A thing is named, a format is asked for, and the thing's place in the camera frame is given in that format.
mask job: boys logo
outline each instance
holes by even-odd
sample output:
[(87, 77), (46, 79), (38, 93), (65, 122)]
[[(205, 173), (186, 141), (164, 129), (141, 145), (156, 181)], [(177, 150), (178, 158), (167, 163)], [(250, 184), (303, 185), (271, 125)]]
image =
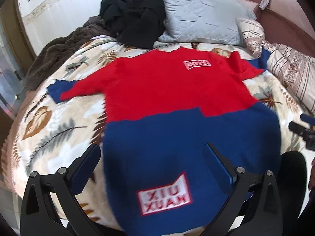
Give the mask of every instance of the boys logo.
[(184, 64), (188, 70), (192, 69), (193, 67), (211, 66), (209, 61), (207, 61), (206, 59), (188, 60), (188, 61), (184, 61)]
[(137, 192), (141, 215), (149, 215), (192, 203), (185, 173), (173, 184)]

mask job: quilted pillowcase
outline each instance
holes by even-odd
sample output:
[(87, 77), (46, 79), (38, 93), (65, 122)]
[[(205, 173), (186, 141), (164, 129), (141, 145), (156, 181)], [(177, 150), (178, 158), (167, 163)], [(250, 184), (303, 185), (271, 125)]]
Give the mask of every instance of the quilted pillowcase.
[(206, 42), (242, 46), (236, 18), (256, 19), (235, 0), (164, 0), (161, 42)]

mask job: black metal bracket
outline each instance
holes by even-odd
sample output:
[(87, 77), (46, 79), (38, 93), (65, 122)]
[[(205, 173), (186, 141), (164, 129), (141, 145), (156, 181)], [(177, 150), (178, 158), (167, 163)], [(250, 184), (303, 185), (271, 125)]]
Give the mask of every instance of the black metal bracket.
[(75, 195), (83, 191), (99, 160), (100, 148), (92, 144), (69, 168), (62, 167), (54, 174), (43, 176), (36, 171), (32, 172), (22, 202), (21, 236), (73, 236), (62, 225), (50, 192), (56, 193), (78, 236), (102, 236), (75, 198)]
[(315, 151), (315, 118), (310, 117), (306, 114), (301, 114), (300, 119), (310, 125), (307, 129), (300, 124), (293, 121), (289, 123), (289, 129), (298, 134), (306, 142), (306, 148)]
[[(200, 236), (282, 236), (281, 202), (272, 171), (257, 175), (242, 167), (235, 168), (210, 143), (204, 147), (204, 157), (222, 191), (227, 192), (230, 184), (233, 192)], [(241, 225), (229, 231), (248, 192), (252, 191), (253, 196)]]

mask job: floral bedspread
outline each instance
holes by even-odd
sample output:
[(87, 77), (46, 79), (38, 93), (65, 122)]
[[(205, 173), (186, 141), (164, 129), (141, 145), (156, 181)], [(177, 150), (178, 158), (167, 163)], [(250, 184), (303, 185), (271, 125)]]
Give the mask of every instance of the floral bedspread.
[[(243, 59), (253, 59), (244, 48), (229, 45), (156, 42), (154, 48), (170, 52), (180, 46), (213, 51), (221, 56), (238, 51)], [(23, 196), (31, 171), (36, 170), (41, 175), (55, 173), (62, 166), (68, 167), (91, 143), (101, 145), (106, 126), (103, 94), (75, 97), (55, 104), (46, 88), (56, 79), (83, 79), (118, 57), (133, 57), (147, 51), (121, 45), (110, 37), (96, 39), (78, 50), (41, 85), (26, 110), (13, 145), (12, 181), (18, 195)], [(300, 122), (299, 116), (303, 112), (296, 98), (268, 71), (245, 80), (244, 84), (254, 97), (277, 113), (281, 125), (281, 152), (301, 150), (304, 143), (288, 130), (288, 123), (292, 120)], [(120, 229), (107, 201), (105, 180), (101, 159), (93, 177), (76, 197), (91, 220)], [(52, 195), (52, 198), (60, 217), (65, 219), (56, 196)]]

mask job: brown blanket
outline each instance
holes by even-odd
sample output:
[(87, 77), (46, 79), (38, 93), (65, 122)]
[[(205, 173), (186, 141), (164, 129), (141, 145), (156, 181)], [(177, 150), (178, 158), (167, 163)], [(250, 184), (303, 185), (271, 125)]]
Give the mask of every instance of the brown blanket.
[(59, 37), (48, 43), (37, 56), (26, 75), (26, 89), (36, 90), (84, 43), (98, 35), (108, 35), (100, 16), (91, 17), (83, 27), (74, 30), (67, 37)]

